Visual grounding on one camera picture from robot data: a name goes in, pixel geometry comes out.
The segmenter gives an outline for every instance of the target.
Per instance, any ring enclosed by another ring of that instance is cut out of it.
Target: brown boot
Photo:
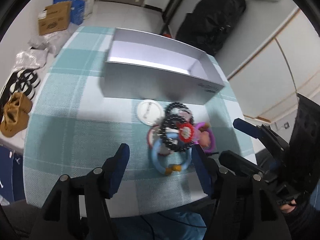
[[[6,137],[12,137],[28,126],[29,116],[18,107],[4,107],[4,120],[0,131]]]
[[[32,108],[32,101],[24,93],[14,92],[11,99],[4,105],[4,112],[9,107],[17,107],[25,113],[29,113]]]

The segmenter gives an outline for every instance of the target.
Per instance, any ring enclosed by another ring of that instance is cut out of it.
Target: gray box
[[[105,63],[105,97],[204,105],[223,87],[204,51],[153,33],[116,28]]]

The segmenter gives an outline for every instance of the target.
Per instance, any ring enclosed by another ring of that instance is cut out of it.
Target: brown cardboard box
[[[38,15],[39,35],[45,35],[68,28],[71,2],[49,5]]]

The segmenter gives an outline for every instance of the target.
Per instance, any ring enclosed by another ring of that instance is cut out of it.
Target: teal and white tablecloth
[[[87,174],[113,156],[121,143],[129,145],[130,160],[118,193],[107,201],[111,217],[163,211],[205,196],[192,165],[169,177],[153,168],[146,141],[150,127],[135,114],[141,100],[103,97],[104,59],[113,33],[112,28],[79,27],[42,80],[24,148],[24,186],[30,204],[41,207],[60,175]],[[211,60],[225,88],[205,106],[187,106],[195,122],[210,122],[217,151],[254,159],[250,137],[232,127],[235,118],[243,118],[239,104],[214,57]],[[179,163],[179,158],[171,155],[167,162]],[[83,198],[80,206],[85,215]]]

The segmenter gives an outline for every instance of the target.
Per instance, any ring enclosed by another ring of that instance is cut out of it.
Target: hand
[[[291,204],[296,205],[297,203],[295,200],[292,200]],[[295,208],[296,208],[295,206],[290,206],[288,204],[285,204],[280,207],[280,210],[282,213],[288,214],[288,213],[292,212]]]

